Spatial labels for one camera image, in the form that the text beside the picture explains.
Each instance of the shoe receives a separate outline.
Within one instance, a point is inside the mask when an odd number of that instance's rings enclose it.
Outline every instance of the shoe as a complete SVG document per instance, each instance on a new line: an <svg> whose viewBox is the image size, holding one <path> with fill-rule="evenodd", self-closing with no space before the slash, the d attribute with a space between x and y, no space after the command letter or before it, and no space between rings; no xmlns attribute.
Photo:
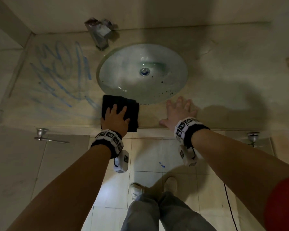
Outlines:
<svg viewBox="0 0 289 231"><path fill-rule="evenodd" d="M136 182L130 184L129 188L131 189L131 196L133 200L145 192L145 187Z"/></svg>
<svg viewBox="0 0 289 231"><path fill-rule="evenodd" d="M175 177L169 177L164 183L164 192L170 191L174 196L178 191L178 182Z"/></svg>

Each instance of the sink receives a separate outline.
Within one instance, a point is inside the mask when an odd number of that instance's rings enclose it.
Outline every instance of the sink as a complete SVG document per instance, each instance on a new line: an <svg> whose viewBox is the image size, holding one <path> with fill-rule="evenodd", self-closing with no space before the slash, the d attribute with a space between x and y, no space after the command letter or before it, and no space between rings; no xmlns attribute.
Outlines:
<svg viewBox="0 0 289 231"><path fill-rule="evenodd" d="M187 81L183 58L161 45L137 44L111 54L97 73L107 95L154 104L178 93Z"/></svg>

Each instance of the gray pants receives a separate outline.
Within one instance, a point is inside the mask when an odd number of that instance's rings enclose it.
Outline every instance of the gray pants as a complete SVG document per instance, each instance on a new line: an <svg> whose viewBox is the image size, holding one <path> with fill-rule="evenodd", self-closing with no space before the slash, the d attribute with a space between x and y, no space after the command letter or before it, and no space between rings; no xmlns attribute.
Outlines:
<svg viewBox="0 0 289 231"><path fill-rule="evenodd" d="M157 202L149 194L139 196L130 205L121 231L158 231L159 219L166 231L216 231L171 192L164 192Z"/></svg>

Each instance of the wristband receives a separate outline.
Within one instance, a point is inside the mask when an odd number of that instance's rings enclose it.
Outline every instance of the wristband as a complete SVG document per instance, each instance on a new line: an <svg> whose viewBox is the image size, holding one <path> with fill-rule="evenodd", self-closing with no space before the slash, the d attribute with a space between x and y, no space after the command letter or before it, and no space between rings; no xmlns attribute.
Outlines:
<svg viewBox="0 0 289 231"><path fill-rule="evenodd" d="M116 131L103 130L102 132L100 132L95 137L93 143L91 144L91 147L99 144L105 145L110 149L110 159L118 157L118 155L123 149L122 136Z"/></svg>
<svg viewBox="0 0 289 231"><path fill-rule="evenodd" d="M191 139L193 133L201 129L210 128L206 127L196 118L188 117L178 122L177 126L174 128L174 136L181 144L184 144L187 148L190 148L192 147Z"/></svg>

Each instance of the marble countertop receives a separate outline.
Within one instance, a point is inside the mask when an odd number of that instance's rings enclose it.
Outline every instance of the marble countertop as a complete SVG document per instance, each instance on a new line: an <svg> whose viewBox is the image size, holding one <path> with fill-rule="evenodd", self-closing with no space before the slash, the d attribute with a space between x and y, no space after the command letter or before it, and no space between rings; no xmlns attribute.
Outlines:
<svg viewBox="0 0 289 231"><path fill-rule="evenodd" d="M220 130L289 130L289 39L265 24L118 31L100 52L89 33L36 35L2 115L22 128L98 128L104 92L96 80L114 49L153 43L177 52L188 81L171 97L191 98L198 119ZM166 100L141 105L140 128L162 128Z"/></svg>

